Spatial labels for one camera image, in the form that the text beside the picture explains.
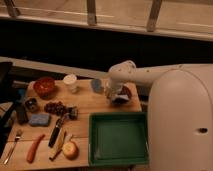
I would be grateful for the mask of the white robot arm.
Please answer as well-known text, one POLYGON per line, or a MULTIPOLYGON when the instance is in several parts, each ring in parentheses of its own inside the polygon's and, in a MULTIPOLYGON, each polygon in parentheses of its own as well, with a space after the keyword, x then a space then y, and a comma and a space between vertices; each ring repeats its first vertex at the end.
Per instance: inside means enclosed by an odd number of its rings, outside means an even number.
POLYGON ((127 82, 150 89, 150 171, 213 171, 213 64, 138 68, 128 60, 109 69, 107 98, 127 82))

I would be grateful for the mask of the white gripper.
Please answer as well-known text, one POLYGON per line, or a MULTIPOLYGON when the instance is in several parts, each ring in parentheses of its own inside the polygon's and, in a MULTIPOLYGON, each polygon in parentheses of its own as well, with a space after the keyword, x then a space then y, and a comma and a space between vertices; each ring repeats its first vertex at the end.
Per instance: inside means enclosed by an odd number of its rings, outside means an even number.
POLYGON ((109 79, 105 84, 105 95, 109 100, 115 100, 122 91, 123 84, 109 79))

